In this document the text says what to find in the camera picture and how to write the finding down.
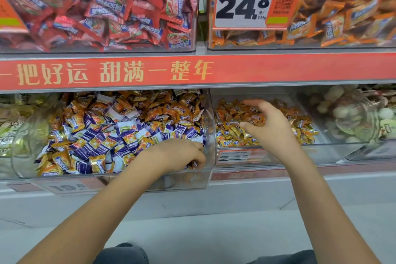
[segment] finger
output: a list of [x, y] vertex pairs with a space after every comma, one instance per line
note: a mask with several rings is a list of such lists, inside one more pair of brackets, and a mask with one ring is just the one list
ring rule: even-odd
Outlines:
[[192, 142], [200, 151], [204, 151], [204, 145], [200, 142]]
[[194, 154], [194, 160], [198, 162], [198, 168], [204, 168], [206, 164], [206, 157], [203, 152], [197, 150]]
[[248, 134], [252, 135], [255, 138], [258, 138], [260, 136], [260, 129], [261, 127], [255, 126], [253, 124], [250, 124], [248, 122], [241, 122], [239, 124], [241, 128], [245, 130]]
[[262, 99], [246, 99], [244, 100], [244, 104], [247, 106], [258, 107], [265, 115], [276, 110], [271, 103]]

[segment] bulk candy display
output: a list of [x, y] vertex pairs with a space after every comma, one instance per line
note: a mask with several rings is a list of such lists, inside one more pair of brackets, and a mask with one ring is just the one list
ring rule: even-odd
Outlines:
[[[215, 2], [209, 0], [210, 25]], [[299, 0], [287, 30], [219, 31], [210, 26], [209, 48], [389, 46], [396, 38], [395, 12], [396, 0]]]
[[195, 49], [198, 0], [8, 1], [30, 34], [0, 34], [3, 51], [68, 51], [77, 45], [97, 51]]
[[163, 140], [205, 144], [204, 98], [197, 89], [65, 93], [63, 112], [50, 118], [37, 174], [118, 173]]
[[[275, 99], [271, 103], [288, 119], [300, 144], [315, 143], [315, 136], [319, 132], [313, 127], [310, 117], [302, 115], [296, 107], [288, 108], [282, 100]], [[256, 107], [247, 106], [242, 101], [226, 102], [224, 99], [219, 101], [219, 106], [215, 111], [218, 147], [260, 145], [256, 138], [239, 127], [242, 121], [263, 126], [265, 116]]]

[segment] gray floor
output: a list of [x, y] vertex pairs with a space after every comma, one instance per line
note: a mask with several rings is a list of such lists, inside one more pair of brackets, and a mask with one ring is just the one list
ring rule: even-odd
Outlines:
[[[396, 204], [345, 207], [383, 264], [396, 259]], [[14, 264], [52, 228], [0, 230], [2, 264]], [[122, 222], [106, 247], [132, 242], [152, 264], [243, 264], [311, 247], [298, 211], [215, 214]]]

